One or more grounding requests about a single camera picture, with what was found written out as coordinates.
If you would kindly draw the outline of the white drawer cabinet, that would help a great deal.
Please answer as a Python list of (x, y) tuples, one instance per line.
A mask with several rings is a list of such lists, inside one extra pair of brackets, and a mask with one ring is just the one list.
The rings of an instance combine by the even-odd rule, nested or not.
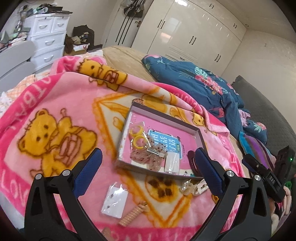
[(64, 54), (64, 41), (69, 14), (52, 13), (26, 18), (24, 27), (29, 28), (27, 40), (34, 43), (35, 51), (30, 58), (35, 71), (39, 71)]

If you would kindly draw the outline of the grey bed headboard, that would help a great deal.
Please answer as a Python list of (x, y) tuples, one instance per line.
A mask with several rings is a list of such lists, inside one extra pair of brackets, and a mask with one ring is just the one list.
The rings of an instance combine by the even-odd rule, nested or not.
[(272, 154), (289, 146), (295, 150), (295, 132), (280, 111), (242, 76), (231, 84), (251, 114), (251, 120), (261, 125), (262, 131), (251, 131)]

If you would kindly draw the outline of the speckled bow hair clip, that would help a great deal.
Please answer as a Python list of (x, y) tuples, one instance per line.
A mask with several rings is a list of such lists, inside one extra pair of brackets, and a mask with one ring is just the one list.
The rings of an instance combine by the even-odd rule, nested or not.
[(155, 142), (150, 135), (137, 136), (132, 140), (130, 158), (139, 164), (146, 164), (151, 171), (158, 172), (161, 169), (167, 153), (167, 147)]

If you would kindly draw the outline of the blue floral quilt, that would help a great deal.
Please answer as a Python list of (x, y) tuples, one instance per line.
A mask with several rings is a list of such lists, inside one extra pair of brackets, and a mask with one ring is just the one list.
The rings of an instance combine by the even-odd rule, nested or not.
[(224, 123), (233, 137), (238, 138), (243, 132), (267, 143), (265, 125), (250, 119), (251, 112), (245, 108), (243, 99), (222, 77), (192, 62), (173, 61), (159, 55), (144, 56), (142, 64), (156, 81), (189, 94)]

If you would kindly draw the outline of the black bag on floor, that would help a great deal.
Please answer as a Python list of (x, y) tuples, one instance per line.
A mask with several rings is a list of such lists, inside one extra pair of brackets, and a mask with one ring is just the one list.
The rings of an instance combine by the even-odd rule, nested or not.
[(85, 54), (89, 50), (93, 50), (94, 31), (87, 25), (81, 25), (73, 28), (72, 37), (66, 34), (64, 41), (64, 55), (80, 55)]

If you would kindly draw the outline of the clear pearl hair clips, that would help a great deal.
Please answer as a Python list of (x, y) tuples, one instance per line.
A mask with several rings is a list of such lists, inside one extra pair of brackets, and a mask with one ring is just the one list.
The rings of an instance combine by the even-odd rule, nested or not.
[(194, 188), (195, 188), (195, 185), (191, 182), (191, 179), (190, 179), (190, 180), (186, 180), (180, 186), (179, 190), (184, 196), (188, 196), (192, 194)]

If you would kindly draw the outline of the maroon oval hair clip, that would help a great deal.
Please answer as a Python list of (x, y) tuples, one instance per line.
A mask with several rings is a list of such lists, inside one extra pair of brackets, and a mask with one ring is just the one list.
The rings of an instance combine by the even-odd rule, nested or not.
[(200, 176), (200, 172), (199, 172), (199, 170), (197, 168), (197, 165), (195, 163), (195, 152), (192, 151), (192, 150), (190, 150), (190, 151), (188, 151), (187, 156), (188, 156), (189, 165), (191, 167), (191, 170), (192, 170), (193, 174), (196, 177), (199, 177)]

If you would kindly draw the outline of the grey desk top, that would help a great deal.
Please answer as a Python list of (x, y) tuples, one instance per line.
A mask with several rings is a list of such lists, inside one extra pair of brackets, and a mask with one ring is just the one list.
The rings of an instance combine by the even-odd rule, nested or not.
[(34, 73), (35, 65), (30, 58), (35, 49), (32, 41), (22, 41), (1, 52), (1, 93), (15, 87), (25, 77)]

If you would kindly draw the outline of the hanging bags on door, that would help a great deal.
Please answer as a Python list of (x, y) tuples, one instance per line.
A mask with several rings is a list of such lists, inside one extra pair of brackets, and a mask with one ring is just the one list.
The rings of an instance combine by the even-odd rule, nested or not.
[(133, 18), (142, 18), (144, 14), (145, 0), (133, 1), (132, 4), (124, 9), (124, 15)]

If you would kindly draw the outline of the white earring card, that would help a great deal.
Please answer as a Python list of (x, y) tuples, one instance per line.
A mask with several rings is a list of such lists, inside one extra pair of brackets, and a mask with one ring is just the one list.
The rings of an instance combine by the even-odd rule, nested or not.
[(110, 185), (101, 213), (118, 219), (122, 218), (127, 198), (128, 191), (121, 184), (114, 183)]

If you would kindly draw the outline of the white wardrobe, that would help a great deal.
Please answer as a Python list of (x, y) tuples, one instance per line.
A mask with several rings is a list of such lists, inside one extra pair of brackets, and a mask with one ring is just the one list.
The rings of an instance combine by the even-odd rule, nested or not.
[(218, 1), (153, 1), (132, 48), (221, 76), (246, 28)]

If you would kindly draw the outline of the beige bed sheet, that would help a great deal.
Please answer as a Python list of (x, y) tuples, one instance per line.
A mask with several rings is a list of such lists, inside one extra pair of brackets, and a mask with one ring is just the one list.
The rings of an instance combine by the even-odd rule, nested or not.
[(156, 82), (142, 63), (145, 53), (123, 46), (110, 46), (103, 48), (102, 51), (108, 66), (148, 82)]

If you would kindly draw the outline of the striped colourful pillow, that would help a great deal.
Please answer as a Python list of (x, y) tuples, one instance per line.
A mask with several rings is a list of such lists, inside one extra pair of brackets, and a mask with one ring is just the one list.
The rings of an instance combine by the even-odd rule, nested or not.
[(244, 154), (251, 154), (257, 161), (264, 165), (267, 169), (274, 170), (276, 157), (271, 154), (269, 149), (258, 139), (239, 133), (239, 143)]

